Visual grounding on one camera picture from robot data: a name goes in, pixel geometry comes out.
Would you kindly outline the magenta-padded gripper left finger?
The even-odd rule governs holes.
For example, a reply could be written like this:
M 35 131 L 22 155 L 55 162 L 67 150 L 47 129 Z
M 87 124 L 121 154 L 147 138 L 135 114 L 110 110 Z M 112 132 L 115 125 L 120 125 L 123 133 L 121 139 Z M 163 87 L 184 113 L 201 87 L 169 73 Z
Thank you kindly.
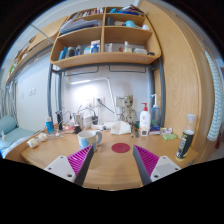
M 68 157 L 60 155 L 45 168 L 45 171 L 82 186 L 93 154 L 93 146 L 90 145 Z

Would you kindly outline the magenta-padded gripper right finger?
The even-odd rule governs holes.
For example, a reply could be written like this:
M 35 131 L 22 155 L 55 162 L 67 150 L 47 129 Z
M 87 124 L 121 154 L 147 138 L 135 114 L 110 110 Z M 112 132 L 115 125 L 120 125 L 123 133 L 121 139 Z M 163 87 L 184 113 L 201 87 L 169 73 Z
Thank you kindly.
M 133 146 L 133 156 L 143 185 L 148 185 L 180 170 L 180 167 L 169 157 L 158 157 L 137 145 Z

